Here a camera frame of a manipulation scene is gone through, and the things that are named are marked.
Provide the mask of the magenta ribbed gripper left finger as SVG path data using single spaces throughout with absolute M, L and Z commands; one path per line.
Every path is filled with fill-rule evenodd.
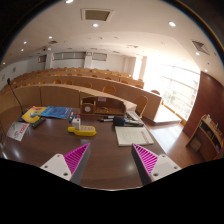
M 79 185 L 90 152 L 90 144 L 87 143 L 65 155 L 55 154 L 41 166 L 41 169 Z

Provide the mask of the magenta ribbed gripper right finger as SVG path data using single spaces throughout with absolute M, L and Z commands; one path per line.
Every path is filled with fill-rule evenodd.
M 155 182 L 180 170 L 180 167 L 166 154 L 157 155 L 137 144 L 132 145 L 131 153 L 143 185 Z

